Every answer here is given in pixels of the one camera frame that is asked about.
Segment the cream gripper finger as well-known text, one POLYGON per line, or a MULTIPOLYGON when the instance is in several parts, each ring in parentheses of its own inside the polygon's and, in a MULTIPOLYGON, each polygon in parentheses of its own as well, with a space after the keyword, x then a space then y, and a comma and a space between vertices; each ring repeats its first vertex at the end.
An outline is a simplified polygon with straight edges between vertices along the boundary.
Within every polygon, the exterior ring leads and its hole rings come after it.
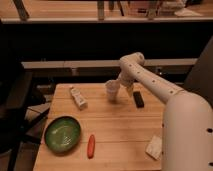
POLYGON ((113 85, 120 85, 120 80, 118 80, 118 79, 112 80, 112 84, 113 85))

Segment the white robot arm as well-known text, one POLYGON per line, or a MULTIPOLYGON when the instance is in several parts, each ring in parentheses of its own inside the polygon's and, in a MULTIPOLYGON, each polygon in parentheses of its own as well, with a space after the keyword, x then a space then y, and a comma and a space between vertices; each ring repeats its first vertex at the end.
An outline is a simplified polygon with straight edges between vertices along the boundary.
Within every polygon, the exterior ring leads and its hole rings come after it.
POLYGON ((143 67, 140 52, 120 58, 119 83, 141 83, 165 104, 162 120, 162 171, 213 171, 213 108, 187 91, 143 67))

